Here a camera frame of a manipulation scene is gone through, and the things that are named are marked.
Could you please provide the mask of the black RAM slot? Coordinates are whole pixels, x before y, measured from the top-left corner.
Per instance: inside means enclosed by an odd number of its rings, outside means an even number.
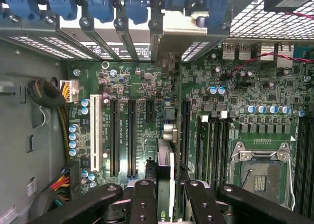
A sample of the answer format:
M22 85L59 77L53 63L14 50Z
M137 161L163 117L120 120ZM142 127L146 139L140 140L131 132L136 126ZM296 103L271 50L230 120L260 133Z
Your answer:
M220 171L221 184L225 184L227 181L229 130L230 130L230 119L227 117L226 119L222 120L221 171Z
M218 152L219 152L220 122L216 118L214 120L213 139L212 139L212 187L216 187Z

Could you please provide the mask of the CPU socket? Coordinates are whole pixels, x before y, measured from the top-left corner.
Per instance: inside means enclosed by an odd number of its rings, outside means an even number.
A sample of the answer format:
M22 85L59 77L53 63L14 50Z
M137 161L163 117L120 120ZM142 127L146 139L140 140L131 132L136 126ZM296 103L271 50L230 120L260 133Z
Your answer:
M288 141L278 141L273 148L266 144L249 148L244 141L235 142L230 156L228 183L293 210L296 200L290 145Z

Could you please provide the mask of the black long expansion slot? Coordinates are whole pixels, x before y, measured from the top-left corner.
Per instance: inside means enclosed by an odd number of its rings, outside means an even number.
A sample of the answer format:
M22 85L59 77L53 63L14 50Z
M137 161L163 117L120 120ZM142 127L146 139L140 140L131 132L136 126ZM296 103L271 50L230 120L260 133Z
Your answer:
M110 175L118 176L120 171L120 106L117 99L110 105Z
M182 122L181 122L181 158L186 164L188 161L189 149L189 132L190 132L190 108L191 102L188 100L182 101Z
M137 102L128 100L128 177L134 177L136 171L137 147Z

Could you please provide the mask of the white expansion slot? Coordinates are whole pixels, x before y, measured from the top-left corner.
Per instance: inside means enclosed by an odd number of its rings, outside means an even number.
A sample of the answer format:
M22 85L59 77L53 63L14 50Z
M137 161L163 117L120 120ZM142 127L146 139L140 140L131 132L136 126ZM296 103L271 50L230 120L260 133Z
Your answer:
M91 170L102 168L102 99L101 95L90 95L90 160Z

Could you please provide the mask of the black short expansion slot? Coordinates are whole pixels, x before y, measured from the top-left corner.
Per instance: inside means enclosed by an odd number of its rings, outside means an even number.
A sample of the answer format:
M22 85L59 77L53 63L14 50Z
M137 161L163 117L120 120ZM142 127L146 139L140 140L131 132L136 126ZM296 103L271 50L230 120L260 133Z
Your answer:
M146 101L146 122L155 121L155 102L154 100Z

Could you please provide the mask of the green motherboard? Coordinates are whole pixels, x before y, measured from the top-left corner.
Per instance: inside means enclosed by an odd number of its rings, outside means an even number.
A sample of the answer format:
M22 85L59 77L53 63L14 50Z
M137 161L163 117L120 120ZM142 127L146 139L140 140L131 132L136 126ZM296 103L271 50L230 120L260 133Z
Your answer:
M161 69L149 63L74 62L67 64L69 80L78 81L77 103L69 104L70 158L79 163L76 191L83 195L105 183L126 187L145 178L146 161L157 171L157 139L161 136ZM102 99L102 168L91 170L90 95ZM214 120L220 137L216 189L222 185L222 120L230 119L227 177L232 146L249 148L278 141L291 143L295 208L307 212L314 204L314 48L262 43L224 44L202 60L184 63L182 101L191 102L188 161L180 163L180 182L203 180L212 187ZM120 171L110 175L110 105L120 106ZM128 177L128 100L137 102L136 171ZM155 102L155 121L146 122L146 101Z

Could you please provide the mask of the white power connector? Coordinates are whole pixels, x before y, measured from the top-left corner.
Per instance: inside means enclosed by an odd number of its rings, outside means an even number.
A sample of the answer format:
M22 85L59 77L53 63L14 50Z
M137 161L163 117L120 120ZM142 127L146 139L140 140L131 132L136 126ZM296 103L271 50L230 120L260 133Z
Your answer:
M66 103L77 103L79 101L79 83L73 80L61 80L59 91Z

